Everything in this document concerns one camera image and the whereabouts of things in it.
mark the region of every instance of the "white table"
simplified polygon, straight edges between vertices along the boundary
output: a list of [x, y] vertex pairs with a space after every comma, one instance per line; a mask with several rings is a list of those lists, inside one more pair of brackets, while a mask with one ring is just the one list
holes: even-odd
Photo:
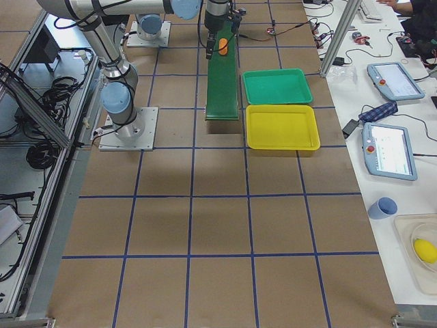
[[[326, 18], [318, 18], [318, 20], [335, 29], [346, 2], [334, 0], [332, 4], [335, 7], [334, 13]], [[358, 15], [353, 21], [353, 25], [358, 31], [370, 37], [369, 42], [373, 49], [365, 45], [355, 44], [351, 37], [352, 31], [349, 31], [339, 49], [338, 57], [345, 57], [345, 52], [349, 49], [363, 49], [374, 55], [388, 55], [390, 53], [391, 46], [386, 40], [387, 35], [403, 29], [391, 8], [379, 3], [376, 3], [376, 6], [384, 17], [382, 23], [364, 23]], [[305, 7], [317, 8], [319, 6], [305, 5]], [[320, 10], [306, 9], [306, 11], [307, 15], [322, 16], [328, 14], [331, 8], [330, 5], [327, 5]], [[325, 26], [320, 26], [320, 33], [327, 31], [328, 29]], [[343, 68], [336, 66], [331, 68], [331, 70], [343, 69], [342, 72], [349, 73], [344, 78], [334, 77], [331, 74], [327, 77], [331, 96], [342, 127], [350, 119], [357, 119], [363, 105], [377, 107], [387, 102], [368, 77], [366, 72], [368, 64], [401, 62], [414, 79], [427, 75], [427, 71], [419, 59], [406, 59], [404, 57], [395, 40], [395, 37], [399, 35], [396, 33], [389, 37], [393, 43], [393, 54], [390, 57], [374, 58], [360, 51], [353, 51], [349, 53], [353, 59], [352, 65]], [[327, 47], [325, 46], [324, 49], [319, 50], [319, 53], [325, 53], [326, 50]], [[429, 96], [437, 96], [437, 80], [428, 78], [418, 82], [418, 84], [425, 91], [425, 98], [397, 102], [399, 113], [407, 113], [425, 120], [431, 137], [437, 139], [437, 109], [429, 98]], [[437, 142], [431, 141], [425, 136], [424, 125], [421, 122], [403, 116], [391, 116], [380, 122], [405, 126], [410, 133], [410, 141], [415, 153], [437, 154]], [[357, 128], [347, 139], [346, 145], [366, 208], [369, 208], [379, 197], [387, 196], [397, 202], [398, 215], [437, 213], [437, 158], [415, 157], [419, 179], [414, 182], [372, 176], [368, 173], [364, 164], [362, 144], [361, 128]], [[397, 236], [394, 219], [395, 217], [383, 220], [370, 219], [394, 301], [396, 304], [437, 305], [437, 295], [427, 295], [419, 290], [416, 285], [408, 264], [409, 259], [403, 252], [403, 245]]]

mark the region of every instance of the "yellow lemon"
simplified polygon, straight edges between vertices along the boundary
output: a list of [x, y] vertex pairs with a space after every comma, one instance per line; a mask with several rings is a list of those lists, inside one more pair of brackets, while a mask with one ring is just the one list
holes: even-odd
[[414, 241], [414, 250], [424, 262], [434, 263], [437, 261], [437, 248], [425, 239], [416, 239]]

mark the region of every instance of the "green mat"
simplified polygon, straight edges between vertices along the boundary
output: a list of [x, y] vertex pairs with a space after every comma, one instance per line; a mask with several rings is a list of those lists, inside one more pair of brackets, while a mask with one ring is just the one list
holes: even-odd
[[[230, 37], [231, 24], [227, 23], [217, 35], [215, 49], [219, 48], [221, 38]], [[215, 52], [208, 61], [207, 120], [238, 120], [237, 81], [236, 38], [232, 38], [226, 56]]]

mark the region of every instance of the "white mounting plate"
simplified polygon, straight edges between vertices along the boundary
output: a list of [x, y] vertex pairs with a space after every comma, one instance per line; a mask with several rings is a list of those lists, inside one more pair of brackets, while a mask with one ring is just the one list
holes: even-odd
[[[132, 27], [130, 28], [131, 32], [137, 31], [138, 23], [136, 21], [132, 22]], [[126, 45], [128, 48], [167, 48], [169, 46], [169, 38], [170, 38], [170, 22], [163, 22], [161, 27], [161, 35], [157, 37], [155, 40], [143, 40], [138, 37], [138, 35], [130, 34]]]
[[[145, 128], [142, 135], [128, 140], [121, 140], [115, 133], [111, 133], [111, 131], [113, 131], [112, 129], [105, 130], [105, 133], [110, 134], [104, 135], [101, 138], [98, 148], [101, 151], [118, 152], [131, 150], [152, 151], [155, 140], [156, 122], [158, 120], [158, 107], [141, 107], [138, 115], [140, 115], [140, 118], [145, 121]], [[111, 124], [112, 120], [108, 115], [105, 125]]]

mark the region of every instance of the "hand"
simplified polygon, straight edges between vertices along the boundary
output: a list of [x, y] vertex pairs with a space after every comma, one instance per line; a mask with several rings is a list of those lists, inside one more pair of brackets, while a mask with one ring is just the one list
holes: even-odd
[[388, 5], [389, 7], [392, 7], [393, 10], [396, 11], [397, 0], [376, 0], [376, 2], [386, 4], [386, 5]]

